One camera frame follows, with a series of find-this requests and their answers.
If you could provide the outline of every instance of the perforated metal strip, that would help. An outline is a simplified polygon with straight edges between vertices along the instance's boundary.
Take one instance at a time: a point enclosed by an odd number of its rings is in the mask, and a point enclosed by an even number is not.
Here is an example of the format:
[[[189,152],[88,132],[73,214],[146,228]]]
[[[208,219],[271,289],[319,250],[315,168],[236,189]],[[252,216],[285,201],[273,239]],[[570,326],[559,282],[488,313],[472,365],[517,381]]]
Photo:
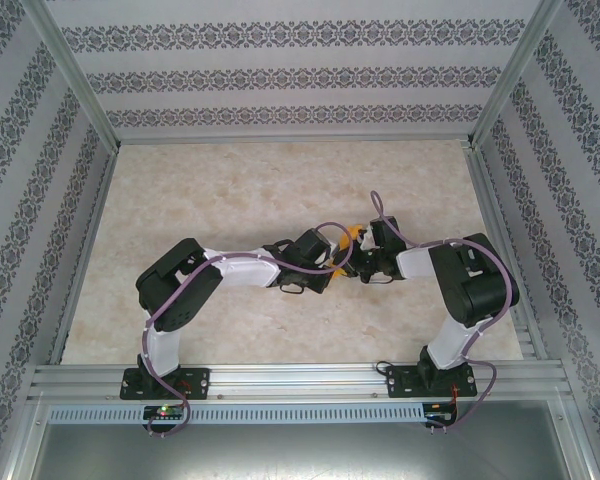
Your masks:
[[[55,406],[49,417],[54,425],[125,425],[143,423],[144,406]],[[421,403],[346,405],[196,405],[189,423],[218,424],[310,424],[423,422]],[[156,420],[156,424],[179,423]]]

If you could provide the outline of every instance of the wallpaper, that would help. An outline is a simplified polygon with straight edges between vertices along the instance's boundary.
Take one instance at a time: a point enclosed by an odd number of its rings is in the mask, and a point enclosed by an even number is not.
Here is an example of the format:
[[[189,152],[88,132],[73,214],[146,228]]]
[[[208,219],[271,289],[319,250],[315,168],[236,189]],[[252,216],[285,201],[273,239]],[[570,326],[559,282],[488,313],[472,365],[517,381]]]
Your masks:
[[[482,152],[600,465],[600,1],[560,7]]]
[[[537,0],[48,5],[124,141],[466,135]]]
[[[110,155],[17,1],[0,0],[0,458],[46,363]]]

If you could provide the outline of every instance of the black bracket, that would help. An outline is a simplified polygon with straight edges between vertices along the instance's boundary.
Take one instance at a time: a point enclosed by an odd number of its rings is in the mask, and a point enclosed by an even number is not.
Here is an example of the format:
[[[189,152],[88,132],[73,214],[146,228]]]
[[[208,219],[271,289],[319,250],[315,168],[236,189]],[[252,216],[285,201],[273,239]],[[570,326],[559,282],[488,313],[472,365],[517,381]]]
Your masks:
[[[389,365],[384,371],[389,398],[475,397],[478,394],[473,369],[466,363],[439,370],[430,386],[425,384],[417,365]]]
[[[208,368],[178,367],[162,377],[162,380],[187,397],[187,400],[206,400],[209,392],[211,370]],[[127,368],[120,387],[122,400],[175,400],[177,397],[166,390],[149,374],[138,355],[138,367]]]

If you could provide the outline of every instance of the marble floor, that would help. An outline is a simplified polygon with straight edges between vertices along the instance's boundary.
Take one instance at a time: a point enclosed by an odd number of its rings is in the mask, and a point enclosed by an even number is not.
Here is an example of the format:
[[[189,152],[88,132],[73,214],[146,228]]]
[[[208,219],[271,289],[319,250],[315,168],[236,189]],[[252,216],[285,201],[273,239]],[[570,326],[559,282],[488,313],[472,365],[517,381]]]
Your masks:
[[[123,146],[63,363],[135,362],[145,319],[136,278],[182,238],[251,250],[328,220],[367,223],[371,189],[416,241],[484,231],[457,141]],[[220,288],[184,329],[180,359],[413,361],[445,313],[435,279],[337,278],[322,295]],[[521,359],[511,318],[471,354]]]

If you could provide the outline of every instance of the enclosure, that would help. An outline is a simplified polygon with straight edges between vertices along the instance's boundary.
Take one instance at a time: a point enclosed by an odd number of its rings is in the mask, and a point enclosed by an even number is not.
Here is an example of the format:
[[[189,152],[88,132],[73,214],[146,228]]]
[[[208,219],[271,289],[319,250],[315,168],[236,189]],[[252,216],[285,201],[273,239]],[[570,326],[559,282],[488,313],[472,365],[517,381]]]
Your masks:
[[[376,368],[440,330],[434,278],[334,278],[215,292],[179,352],[204,399],[149,438],[138,276],[367,225],[371,190],[520,289],[475,415],[429,432],[451,398]],[[451,475],[600,478],[600,1],[0,0],[0,478]]]

